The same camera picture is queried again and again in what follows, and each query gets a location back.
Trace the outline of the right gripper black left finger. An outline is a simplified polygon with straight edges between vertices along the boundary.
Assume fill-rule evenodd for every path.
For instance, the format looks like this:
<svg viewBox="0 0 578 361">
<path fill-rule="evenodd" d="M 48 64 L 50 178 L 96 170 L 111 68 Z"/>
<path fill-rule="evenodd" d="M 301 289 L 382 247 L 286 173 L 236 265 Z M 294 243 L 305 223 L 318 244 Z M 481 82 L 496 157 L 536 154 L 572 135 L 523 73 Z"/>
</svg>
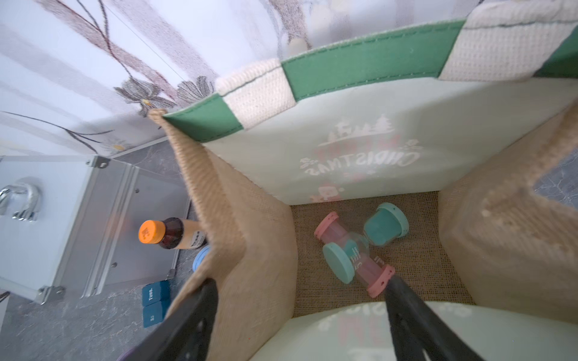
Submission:
<svg viewBox="0 0 578 361">
<path fill-rule="evenodd" d="M 206 360 L 217 310 L 217 284 L 208 278 L 152 334 L 120 359 Z"/>
</svg>

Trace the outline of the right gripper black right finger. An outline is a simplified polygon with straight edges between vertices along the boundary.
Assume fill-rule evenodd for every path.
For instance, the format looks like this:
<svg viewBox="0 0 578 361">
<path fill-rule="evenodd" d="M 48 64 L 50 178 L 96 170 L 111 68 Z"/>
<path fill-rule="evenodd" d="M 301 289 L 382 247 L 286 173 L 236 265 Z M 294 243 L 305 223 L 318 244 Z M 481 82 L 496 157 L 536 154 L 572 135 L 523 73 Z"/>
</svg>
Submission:
<svg viewBox="0 0 578 361">
<path fill-rule="evenodd" d="M 397 275 L 385 288 L 385 304 L 396 359 L 482 359 Z"/>
</svg>

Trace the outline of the pink hourglass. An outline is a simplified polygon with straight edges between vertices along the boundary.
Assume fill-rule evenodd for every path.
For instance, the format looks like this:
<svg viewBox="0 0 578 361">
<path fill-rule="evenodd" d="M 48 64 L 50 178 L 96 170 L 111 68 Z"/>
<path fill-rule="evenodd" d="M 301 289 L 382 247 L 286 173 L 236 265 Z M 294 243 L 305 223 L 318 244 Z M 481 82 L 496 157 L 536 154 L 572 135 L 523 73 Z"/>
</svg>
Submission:
<svg viewBox="0 0 578 361">
<path fill-rule="evenodd" d="M 375 299 L 385 291 L 395 269 L 370 252 L 368 239 L 349 230 L 337 212 L 329 213 L 314 232 L 331 271 L 344 284 L 357 279 Z"/>
</svg>

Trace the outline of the green hourglass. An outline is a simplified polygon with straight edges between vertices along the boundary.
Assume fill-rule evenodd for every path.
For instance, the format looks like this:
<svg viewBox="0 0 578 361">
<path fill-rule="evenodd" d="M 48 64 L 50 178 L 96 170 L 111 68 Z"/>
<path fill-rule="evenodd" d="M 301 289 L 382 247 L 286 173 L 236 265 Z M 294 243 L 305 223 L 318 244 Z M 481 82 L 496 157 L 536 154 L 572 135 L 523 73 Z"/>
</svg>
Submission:
<svg viewBox="0 0 578 361">
<path fill-rule="evenodd" d="M 337 212 L 329 213 L 314 232 L 322 242 L 326 263 L 344 284 L 357 279 L 375 298 L 385 290 L 394 268 L 372 248 L 382 248 L 409 232 L 405 213 L 392 203 L 382 203 L 364 224 L 363 232 L 350 230 Z"/>
</svg>

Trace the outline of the green burlap canvas bag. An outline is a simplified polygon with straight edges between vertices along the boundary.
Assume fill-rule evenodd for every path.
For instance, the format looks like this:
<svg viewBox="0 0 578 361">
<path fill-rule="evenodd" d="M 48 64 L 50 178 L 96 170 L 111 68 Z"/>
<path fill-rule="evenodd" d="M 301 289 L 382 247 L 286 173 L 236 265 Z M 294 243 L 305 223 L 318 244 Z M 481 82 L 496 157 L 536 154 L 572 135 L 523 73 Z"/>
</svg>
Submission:
<svg viewBox="0 0 578 361">
<path fill-rule="evenodd" d="M 577 147 L 577 3 L 368 12 L 387 29 L 288 39 L 149 111 L 211 247 L 166 317 L 211 278 L 206 360 L 394 359 L 385 291 L 341 282 L 314 236 L 388 202 L 409 232 L 372 251 L 481 358 L 576 359 L 577 211 L 536 188 Z"/>
</svg>

